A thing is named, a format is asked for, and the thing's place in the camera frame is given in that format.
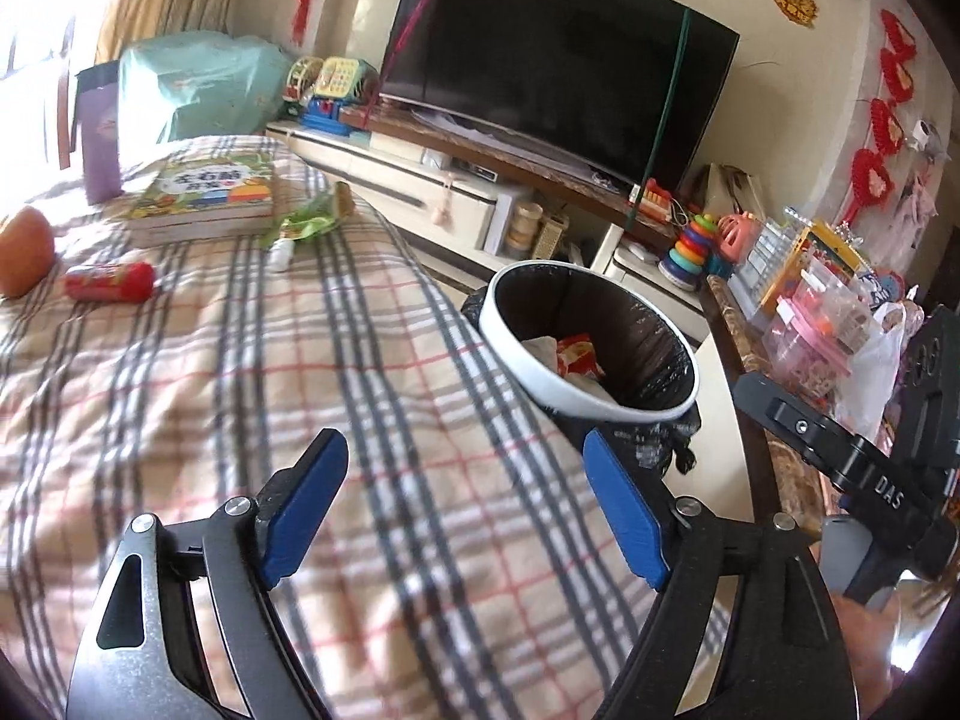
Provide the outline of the person right hand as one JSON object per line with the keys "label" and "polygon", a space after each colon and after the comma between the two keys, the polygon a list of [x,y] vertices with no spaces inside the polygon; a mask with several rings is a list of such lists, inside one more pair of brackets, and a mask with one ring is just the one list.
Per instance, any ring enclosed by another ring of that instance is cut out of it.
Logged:
{"label": "person right hand", "polygon": [[838,593],[832,594],[832,603],[850,660],[859,717],[869,718],[905,679],[905,673],[892,663],[900,628],[900,595],[893,592],[882,611],[867,610]]}

